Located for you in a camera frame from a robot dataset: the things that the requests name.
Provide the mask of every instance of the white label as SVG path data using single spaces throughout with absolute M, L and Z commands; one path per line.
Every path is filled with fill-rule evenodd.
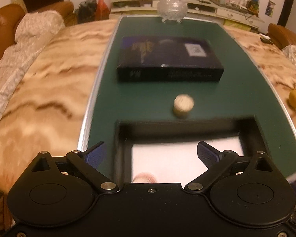
M 190 57 L 206 57 L 206 52 L 199 44 L 186 43 L 185 48 Z

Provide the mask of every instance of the triangular cutout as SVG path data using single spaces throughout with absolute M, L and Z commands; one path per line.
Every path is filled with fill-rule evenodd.
M 272 172 L 272 168 L 264 158 L 259 158 L 256 170 Z
M 36 163 L 36 165 L 33 167 L 32 172 L 46 171 L 50 169 L 51 168 L 48 165 L 46 158 L 40 158 L 39 161 Z

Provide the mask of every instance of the brown marble vein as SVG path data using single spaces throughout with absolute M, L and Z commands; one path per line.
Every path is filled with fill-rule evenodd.
M 30 66 L 0 122 L 0 189 L 42 150 L 75 150 L 86 104 L 116 20 L 61 30 Z

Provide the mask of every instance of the open box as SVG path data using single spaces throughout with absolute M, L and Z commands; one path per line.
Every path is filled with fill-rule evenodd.
M 131 182 L 180 182 L 184 187 L 207 170 L 197 157 L 199 141 L 207 141 L 219 151 L 234 149 L 240 156 L 257 151 L 270 156 L 254 117 L 118 122 L 114 181 L 120 187 Z

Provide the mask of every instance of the blanket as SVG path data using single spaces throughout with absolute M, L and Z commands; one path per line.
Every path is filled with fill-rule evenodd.
M 15 45 L 0 60 L 0 119 L 17 85 L 40 52 L 64 28 L 56 11 L 28 13 L 15 32 Z

